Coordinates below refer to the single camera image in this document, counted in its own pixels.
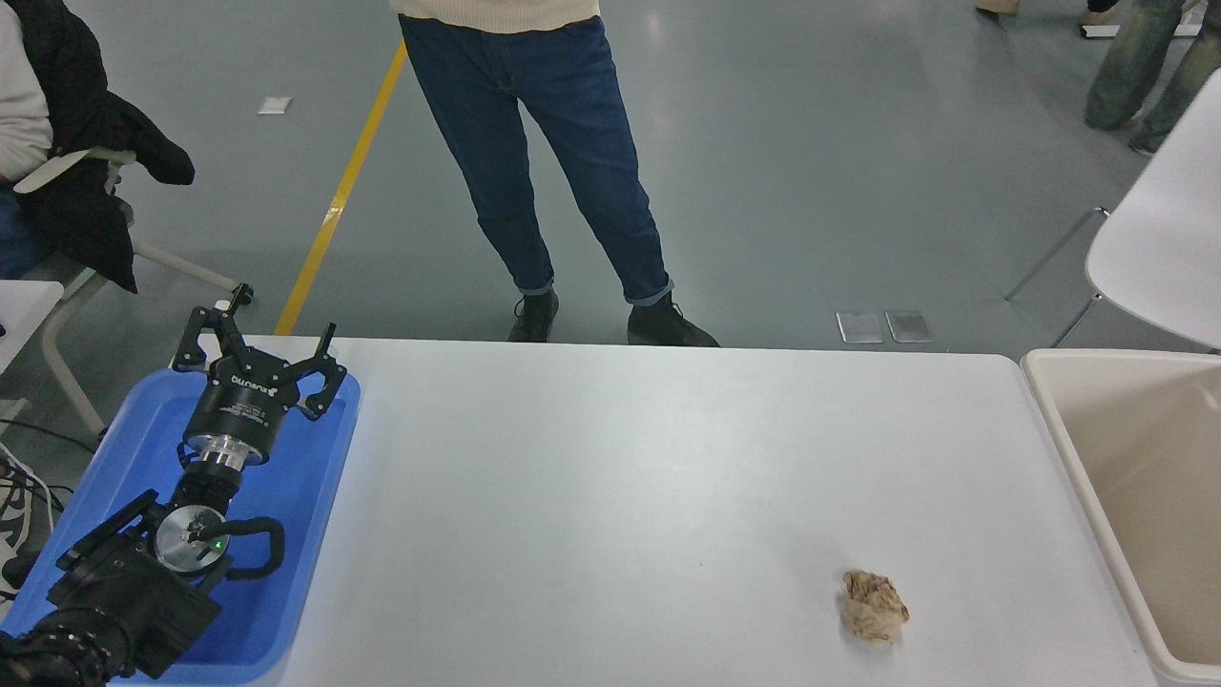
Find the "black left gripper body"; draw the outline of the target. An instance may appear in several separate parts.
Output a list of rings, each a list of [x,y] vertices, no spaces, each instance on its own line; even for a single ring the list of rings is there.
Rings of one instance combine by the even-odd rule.
[[[242,362],[219,358],[208,370],[204,394],[184,430],[184,443],[204,451],[208,441],[227,438],[247,447],[249,460],[269,460],[288,409],[300,398],[282,358],[256,355]]]

